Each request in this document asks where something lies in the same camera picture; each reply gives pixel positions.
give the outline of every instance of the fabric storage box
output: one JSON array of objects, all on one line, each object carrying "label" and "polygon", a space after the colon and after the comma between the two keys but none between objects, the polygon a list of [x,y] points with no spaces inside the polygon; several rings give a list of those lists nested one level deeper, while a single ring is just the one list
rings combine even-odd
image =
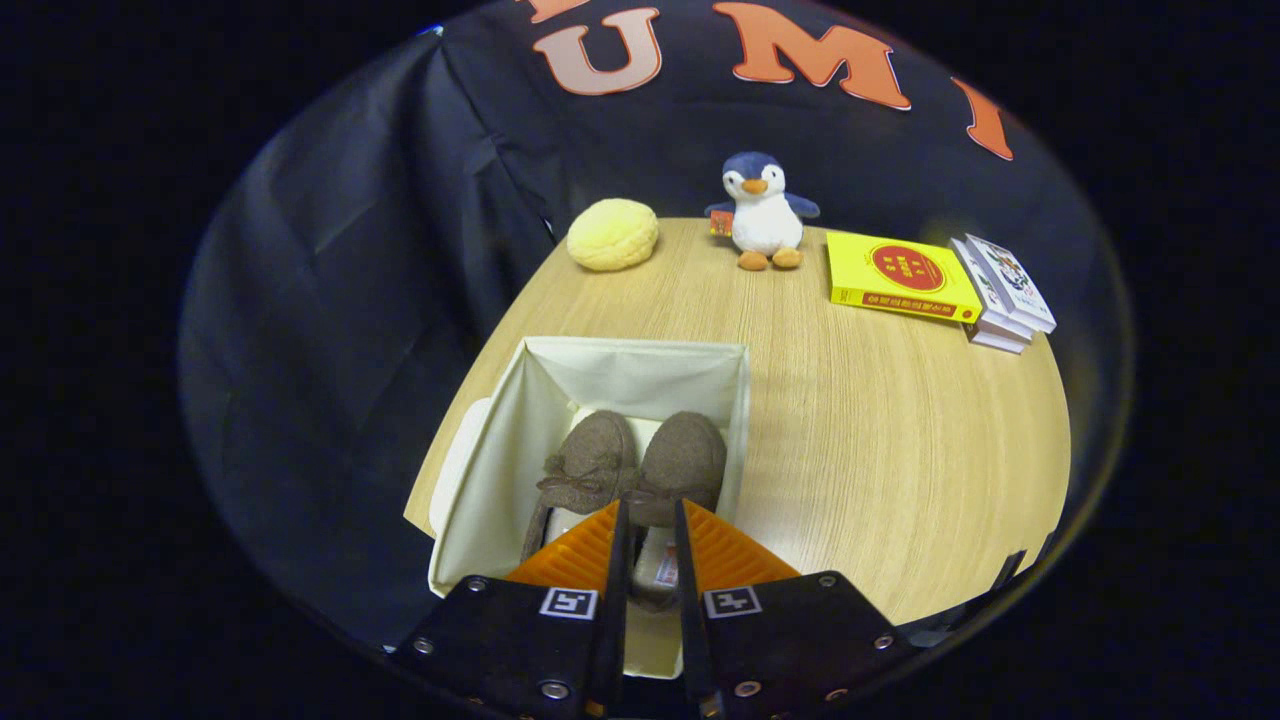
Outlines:
[{"label": "fabric storage box", "polygon": [[[746,457],[750,372],[744,345],[527,337],[492,397],[466,414],[431,497],[438,529],[429,583],[447,594],[466,575],[502,578],[520,564],[538,501],[543,461],[595,410],[623,415],[639,457],[664,419],[690,410],[719,428],[727,447],[716,514],[732,521]],[[653,529],[645,543],[671,530]],[[628,603],[630,675],[676,678],[682,669],[680,616]]]}]

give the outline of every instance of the red circle on book cover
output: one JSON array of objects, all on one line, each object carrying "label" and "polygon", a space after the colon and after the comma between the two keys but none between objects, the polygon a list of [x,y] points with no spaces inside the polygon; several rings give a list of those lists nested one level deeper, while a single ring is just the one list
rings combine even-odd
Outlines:
[{"label": "red circle on book cover", "polygon": [[918,292],[942,287],[942,268],[919,250],[901,245],[882,245],[872,252],[876,270],[893,284]]}]

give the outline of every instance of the penguin plush toy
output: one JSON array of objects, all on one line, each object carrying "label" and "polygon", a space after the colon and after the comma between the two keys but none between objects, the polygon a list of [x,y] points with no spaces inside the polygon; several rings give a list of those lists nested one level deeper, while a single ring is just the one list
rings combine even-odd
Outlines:
[{"label": "penguin plush toy", "polygon": [[737,266],[763,270],[769,259],[778,268],[799,266],[803,254],[796,246],[804,233],[800,218],[817,218],[818,205],[786,192],[782,165],[764,152],[733,155],[724,161],[721,178],[733,201],[708,205],[705,214],[733,213],[733,245],[742,251]]}]

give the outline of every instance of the yellow ball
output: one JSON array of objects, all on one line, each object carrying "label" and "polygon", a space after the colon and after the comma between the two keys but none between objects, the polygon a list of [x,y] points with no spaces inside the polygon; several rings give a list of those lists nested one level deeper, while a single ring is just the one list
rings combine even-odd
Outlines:
[{"label": "yellow ball", "polygon": [[644,263],[658,242],[658,217],[635,200],[611,197],[591,205],[568,227],[564,245],[577,264],[621,270]]}]

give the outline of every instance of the penguin's white belly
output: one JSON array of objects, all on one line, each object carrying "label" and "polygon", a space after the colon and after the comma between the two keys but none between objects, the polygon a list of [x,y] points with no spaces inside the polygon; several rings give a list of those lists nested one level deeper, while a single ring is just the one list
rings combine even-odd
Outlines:
[{"label": "penguin's white belly", "polygon": [[733,210],[733,245],[772,256],[783,247],[800,245],[804,227],[791,210],[787,199],[776,195],[764,201]]}]

